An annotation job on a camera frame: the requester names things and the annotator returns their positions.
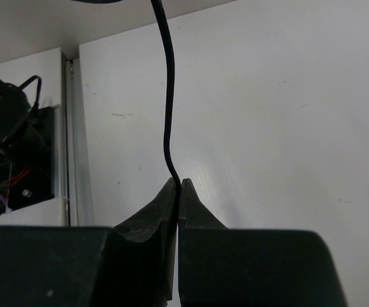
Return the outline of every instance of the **white surface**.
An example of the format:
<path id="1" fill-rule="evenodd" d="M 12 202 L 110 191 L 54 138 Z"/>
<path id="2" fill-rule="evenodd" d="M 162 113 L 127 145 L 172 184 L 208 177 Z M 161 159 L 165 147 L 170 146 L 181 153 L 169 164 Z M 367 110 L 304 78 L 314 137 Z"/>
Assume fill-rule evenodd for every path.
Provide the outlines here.
<path id="1" fill-rule="evenodd" d="M 176 17 L 231 0 L 163 0 Z M 77 58 L 80 43 L 155 22 L 150 0 L 95 5 L 71 0 L 0 0 L 0 63 L 54 47 Z"/>
<path id="2" fill-rule="evenodd" d="M 61 60 L 59 48 L 33 54 L 0 64 L 0 79 L 4 82 L 20 85 L 32 75 L 42 78 L 40 107 L 57 106 L 61 104 Z M 25 93 L 28 100 L 35 101 L 36 82 L 30 84 Z"/>
<path id="3" fill-rule="evenodd" d="M 0 64 L 0 79 L 4 82 L 19 86 L 33 75 L 39 75 L 42 78 L 40 107 L 60 105 L 62 99 L 61 49 L 55 48 Z M 36 81 L 31 83 L 24 92 L 28 101 L 33 103 L 36 96 Z"/>
<path id="4" fill-rule="evenodd" d="M 65 217 L 65 200 L 59 197 L 2 214 L 0 226 L 65 226 Z"/>
<path id="5" fill-rule="evenodd" d="M 238 0 L 169 24 L 178 173 L 226 226 L 321 234 L 369 306 L 369 1 Z M 95 223 L 116 225 L 169 177 L 164 53 L 156 25 L 80 52 Z"/>

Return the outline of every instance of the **screw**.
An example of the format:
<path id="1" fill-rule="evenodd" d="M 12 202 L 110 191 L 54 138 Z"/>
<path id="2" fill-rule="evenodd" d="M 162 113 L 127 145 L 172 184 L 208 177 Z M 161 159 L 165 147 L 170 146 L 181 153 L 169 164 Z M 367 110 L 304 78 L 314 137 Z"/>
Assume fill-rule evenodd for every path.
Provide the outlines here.
<path id="1" fill-rule="evenodd" d="M 22 195 L 25 197 L 31 197 L 32 192 L 30 190 L 23 190 Z"/>

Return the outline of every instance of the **black cable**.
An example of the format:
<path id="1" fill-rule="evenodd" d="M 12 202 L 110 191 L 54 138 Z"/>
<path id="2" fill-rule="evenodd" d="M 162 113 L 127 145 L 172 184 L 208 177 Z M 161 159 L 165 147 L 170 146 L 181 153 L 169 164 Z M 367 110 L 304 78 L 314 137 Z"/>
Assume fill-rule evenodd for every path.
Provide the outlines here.
<path id="1" fill-rule="evenodd" d="M 35 98 L 35 103 L 33 104 L 31 112 L 35 112 L 39 108 L 39 98 L 41 95 L 42 79 L 38 75 L 33 75 L 27 81 L 25 81 L 19 86 L 19 88 L 23 90 L 35 80 L 38 80 L 38 84 L 36 85 L 36 98 Z"/>
<path id="2" fill-rule="evenodd" d="M 173 161 L 170 154 L 170 136 L 171 136 L 171 121 L 173 118 L 173 97 L 174 97 L 174 82 L 175 82 L 175 63 L 173 44 L 171 42 L 169 26 L 164 13 L 163 4 L 161 0 L 152 0 L 154 14 L 156 16 L 157 25 L 159 26 L 161 39 L 163 41 L 164 52 L 166 53 L 167 66 L 167 86 L 166 86 L 166 115 L 164 117 L 164 139 L 163 149 L 164 158 L 167 167 L 176 183 L 176 192 L 180 193 L 181 181 L 174 168 Z"/>

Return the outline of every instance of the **scuff mark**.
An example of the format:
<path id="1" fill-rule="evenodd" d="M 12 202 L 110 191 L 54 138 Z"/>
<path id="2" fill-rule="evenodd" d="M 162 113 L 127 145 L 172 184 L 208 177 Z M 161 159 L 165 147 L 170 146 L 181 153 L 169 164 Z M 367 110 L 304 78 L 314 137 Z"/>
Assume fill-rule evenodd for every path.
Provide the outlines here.
<path id="1" fill-rule="evenodd" d="M 133 113 L 129 113 L 129 114 L 118 114 L 118 113 L 112 113 L 112 115 L 120 116 L 120 117 L 122 117 L 122 118 L 125 118 L 125 116 L 133 115 Z"/>

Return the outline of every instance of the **red wire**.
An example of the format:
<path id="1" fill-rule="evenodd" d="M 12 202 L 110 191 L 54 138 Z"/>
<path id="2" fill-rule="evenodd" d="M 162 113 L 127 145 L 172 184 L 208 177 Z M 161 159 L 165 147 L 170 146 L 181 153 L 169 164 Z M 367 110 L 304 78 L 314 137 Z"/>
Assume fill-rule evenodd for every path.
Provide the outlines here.
<path id="1" fill-rule="evenodd" d="M 31 171 L 31 169 L 29 168 L 25 173 L 23 173 L 18 179 L 16 179 L 16 181 L 14 181 L 14 183 L 10 186 L 10 189 L 17 184 L 18 182 L 20 182 L 26 175 L 29 174 L 29 172 Z"/>
<path id="2" fill-rule="evenodd" d="M 20 171 L 20 173 L 18 175 L 15 175 L 11 178 L 8 178 L 8 179 L 2 181 L 1 183 L 4 184 L 5 182 L 9 182 L 9 181 L 12 181 L 13 179 L 16 179 L 16 178 L 20 177 L 25 171 L 26 171 L 26 166 L 24 167 L 24 169 L 22 171 Z"/>

